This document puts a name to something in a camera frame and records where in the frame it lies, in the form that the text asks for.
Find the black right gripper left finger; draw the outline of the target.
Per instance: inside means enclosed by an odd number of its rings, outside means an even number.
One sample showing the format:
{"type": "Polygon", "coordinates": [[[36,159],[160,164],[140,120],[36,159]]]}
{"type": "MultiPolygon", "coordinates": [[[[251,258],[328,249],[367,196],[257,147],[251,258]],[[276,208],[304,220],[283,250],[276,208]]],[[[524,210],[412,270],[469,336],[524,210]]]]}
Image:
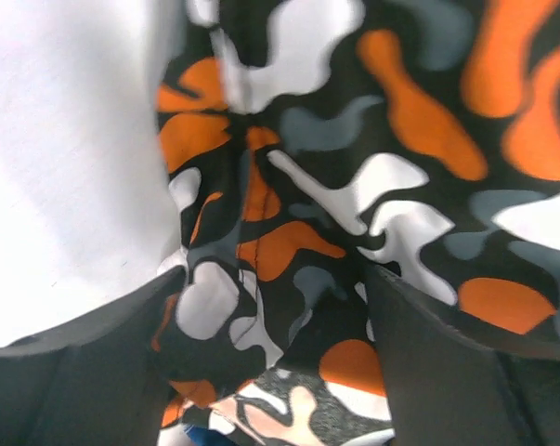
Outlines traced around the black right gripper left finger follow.
{"type": "Polygon", "coordinates": [[[169,386],[150,340],[180,267],[0,348],[0,445],[154,445],[169,386]]]}

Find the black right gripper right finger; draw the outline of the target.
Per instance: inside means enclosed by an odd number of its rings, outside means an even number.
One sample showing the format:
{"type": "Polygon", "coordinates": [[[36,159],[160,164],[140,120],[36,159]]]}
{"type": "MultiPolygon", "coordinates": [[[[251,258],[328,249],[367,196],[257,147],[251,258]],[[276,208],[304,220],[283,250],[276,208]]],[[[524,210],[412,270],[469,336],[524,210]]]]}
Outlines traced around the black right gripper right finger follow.
{"type": "Polygon", "coordinates": [[[365,267],[398,445],[560,445],[560,345],[462,313],[365,267]]]}

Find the black orange camouflage cloth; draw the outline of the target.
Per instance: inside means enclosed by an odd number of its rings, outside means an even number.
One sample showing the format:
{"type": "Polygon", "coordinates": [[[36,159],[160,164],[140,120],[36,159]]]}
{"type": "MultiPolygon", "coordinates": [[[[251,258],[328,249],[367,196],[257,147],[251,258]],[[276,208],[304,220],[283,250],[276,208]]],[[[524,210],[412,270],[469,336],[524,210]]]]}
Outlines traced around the black orange camouflage cloth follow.
{"type": "Polygon", "coordinates": [[[398,445],[388,269],[560,345],[560,1],[187,1],[156,97],[186,282],[163,433],[398,445]]]}

